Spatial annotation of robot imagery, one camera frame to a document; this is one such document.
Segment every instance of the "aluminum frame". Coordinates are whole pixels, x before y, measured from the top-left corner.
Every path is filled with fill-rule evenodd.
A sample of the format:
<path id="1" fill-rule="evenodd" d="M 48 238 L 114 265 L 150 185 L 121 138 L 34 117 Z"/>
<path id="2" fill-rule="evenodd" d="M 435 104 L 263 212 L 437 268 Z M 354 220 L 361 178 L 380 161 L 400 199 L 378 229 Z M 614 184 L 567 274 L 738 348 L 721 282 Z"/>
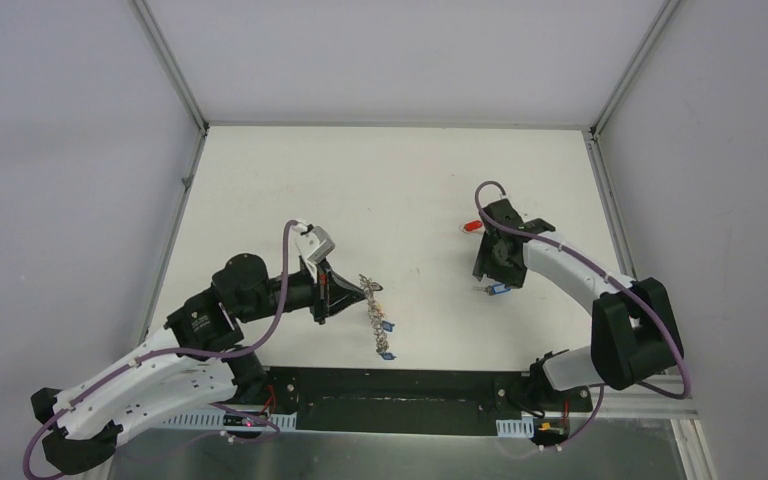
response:
<path id="1" fill-rule="evenodd" d="M 623 72 L 620 81 L 614 88 L 607 103 L 603 107 L 598 119 L 589 130 L 583 130 L 583 138 L 591 160 L 594 178 L 597 183 L 600 198 L 602 200 L 605 217 L 608 220 L 608 226 L 614 243 L 614 250 L 620 264 L 622 273 L 636 276 L 634 261 L 631 250 L 628 245 L 626 231 L 624 228 L 623 216 L 620 205 L 614 196 L 610 172 L 605 166 L 599 146 L 599 135 L 609 124 L 613 113 L 620 105 L 622 99 L 633 86 L 634 80 L 639 72 L 645 66 L 646 60 L 654 49 L 662 32 L 669 25 L 674 17 L 676 10 L 683 4 L 683 0 L 665 0 L 647 33 L 641 41 L 640 46 L 630 60 L 628 66 Z M 195 147 L 193 161 L 189 175 L 182 179 L 184 186 L 181 201 L 176 212 L 176 217 L 172 232 L 164 248 L 163 260 L 157 275 L 157 282 L 152 292 L 151 299 L 147 306 L 144 321 L 140 326 L 138 338 L 135 344 L 142 341 L 147 333 L 147 326 L 154 313 L 157 299 L 166 270 L 169 265 L 169 259 L 175 244 L 175 239 L 181 225 L 183 213 L 186 208 L 187 200 L 191 190 L 192 181 L 197 172 L 198 164 L 207 139 L 209 124 L 204 118 L 198 102 L 192 94 L 186 79 L 178 66 L 177 61 L 166 42 L 159 25 L 146 0 L 131 0 L 135 15 L 142 25 L 149 41 L 151 42 L 158 60 L 164 67 L 169 76 L 170 83 L 181 97 L 182 102 L 190 113 L 196 127 L 201 133 L 198 144 Z M 223 125 L 254 125 L 248 123 L 223 123 Z M 310 123 L 309 125 L 322 126 L 321 123 Z M 465 127 L 465 128 L 549 128 L 548 126 L 532 125 L 483 125 L 469 123 L 453 123 L 447 125 L 434 125 L 430 123 L 418 122 L 416 124 L 385 123 L 385 124 L 354 124 L 354 123 L 335 123 L 334 126 L 376 126 L 376 127 Z M 652 379 L 654 383 L 667 388 L 675 388 L 680 384 L 680 378 L 675 376 L 659 376 Z M 591 394 L 597 394 L 597 389 L 592 389 Z M 607 418 L 655 418 L 670 419 L 673 430 L 676 435 L 676 445 L 684 464 L 685 472 L 689 480 L 716 479 L 716 472 L 711 462 L 710 452 L 705 442 L 704 433 L 698 418 L 698 412 L 692 400 L 675 402 L 664 399 L 663 397 L 639 387 L 632 387 L 622 392 L 615 392 L 607 389 L 603 401 L 603 410 L 601 416 Z M 576 414 L 574 416 L 584 416 L 586 414 Z M 111 473 L 111 461 L 86 472 L 76 478 L 84 480 L 97 480 L 109 478 Z"/>

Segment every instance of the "silver chain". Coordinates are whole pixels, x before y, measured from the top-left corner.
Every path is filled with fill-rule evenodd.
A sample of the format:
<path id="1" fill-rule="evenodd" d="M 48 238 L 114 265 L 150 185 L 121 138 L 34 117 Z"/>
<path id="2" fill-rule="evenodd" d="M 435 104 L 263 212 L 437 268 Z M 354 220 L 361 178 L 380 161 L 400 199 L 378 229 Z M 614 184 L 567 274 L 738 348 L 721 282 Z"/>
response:
<path id="1" fill-rule="evenodd" d="M 366 295 L 369 323 L 372 324 L 372 333 L 375 335 L 375 353 L 384 355 L 390 349 L 390 344 L 387 343 L 387 332 L 384 331 L 381 323 L 385 321 L 387 315 L 381 310 L 381 305 L 374 297 L 375 292 L 381 290 L 381 285 L 373 282 L 371 278 L 360 275 L 360 287 Z"/>

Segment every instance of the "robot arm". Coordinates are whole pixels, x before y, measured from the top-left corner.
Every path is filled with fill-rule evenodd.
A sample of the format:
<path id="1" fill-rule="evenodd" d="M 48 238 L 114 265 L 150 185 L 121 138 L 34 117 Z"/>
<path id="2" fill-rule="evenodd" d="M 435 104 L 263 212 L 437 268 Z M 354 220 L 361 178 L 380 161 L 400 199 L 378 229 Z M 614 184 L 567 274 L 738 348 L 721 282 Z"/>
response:
<path id="1" fill-rule="evenodd" d="M 334 243 L 325 230 L 301 221 L 293 230 L 301 268 L 287 277 L 283 312 L 309 308 L 323 324 L 366 298 L 331 269 L 326 256 Z M 269 278 L 260 257 L 237 255 L 213 275 L 206 290 L 169 315 L 160 331 L 101 373 L 67 390 L 36 392 L 31 404 L 41 423 L 65 412 L 42 441 L 47 460 L 65 474 L 80 473 L 171 416 L 212 402 L 251 400 L 260 392 L 265 372 L 253 352 L 233 355 L 243 348 L 240 323 L 275 315 L 280 292 L 281 277 Z M 171 351 L 145 360 L 166 350 Z M 192 353 L 198 351 L 224 358 Z M 78 398 L 103 380 L 102 387 Z"/>
<path id="2" fill-rule="evenodd" d="M 542 219 L 524 222 L 503 198 L 484 207 L 495 222 L 526 232 L 525 238 L 485 225 L 473 275 L 485 275 L 511 288 L 521 288 L 528 270 L 559 286 L 592 316 L 591 344 L 573 351 L 549 353 L 530 368 L 541 403 L 585 385 L 607 384 L 622 390 L 675 365 L 675 360 L 651 318 L 593 269 L 563 251 L 569 245 L 555 227 Z M 661 318 L 682 352 L 675 318 L 664 286 L 653 278 L 637 281 L 612 275 L 640 297 Z"/>

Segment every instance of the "blue tag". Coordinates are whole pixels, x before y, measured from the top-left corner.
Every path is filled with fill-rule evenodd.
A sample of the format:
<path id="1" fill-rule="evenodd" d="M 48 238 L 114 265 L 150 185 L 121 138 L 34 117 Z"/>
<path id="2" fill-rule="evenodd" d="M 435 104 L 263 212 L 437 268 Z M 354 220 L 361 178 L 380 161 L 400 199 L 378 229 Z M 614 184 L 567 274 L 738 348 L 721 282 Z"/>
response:
<path id="1" fill-rule="evenodd" d="M 492 289 L 491 295 L 499 295 L 502 293 L 508 293 L 511 291 L 511 287 L 506 286 L 504 283 L 497 283 L 490 287 Z"/>

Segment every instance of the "white table surface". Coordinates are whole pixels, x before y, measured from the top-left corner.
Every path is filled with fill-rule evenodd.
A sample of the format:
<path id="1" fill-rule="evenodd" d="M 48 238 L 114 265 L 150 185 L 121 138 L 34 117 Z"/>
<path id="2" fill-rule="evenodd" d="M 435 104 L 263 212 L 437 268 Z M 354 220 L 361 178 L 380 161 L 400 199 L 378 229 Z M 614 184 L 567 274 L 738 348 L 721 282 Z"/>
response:
<path id="1" fill-rule="evenodd" d="M 472 289 L 481 236 L 458 227 L 477 218 L 473 191 L 487 179 L 501 181 L 527 218 L 544 218 L 617 271 L 580 132 L 213 127 L 151 331 L 238 253 L 261 256 L 278 275 L 282 227 L 301 217 L 331 234 L 336 272 L 384 286 L 376 298 L 396 324 L 389 342 L 397 359 L 375 354 L 358 304 L 323 326 L 306 309 L 286 314 L 259 350 L 264 365 L 516 370 L 550 350 L 589 343 L 584 310 L 535 273 L 505 295 Z M 498 195 L 488 187 L 482 197 Z M 293 272 L 293 250 L 291 258 Z M 244 325 L 244 343 L 270 321 Z"/>

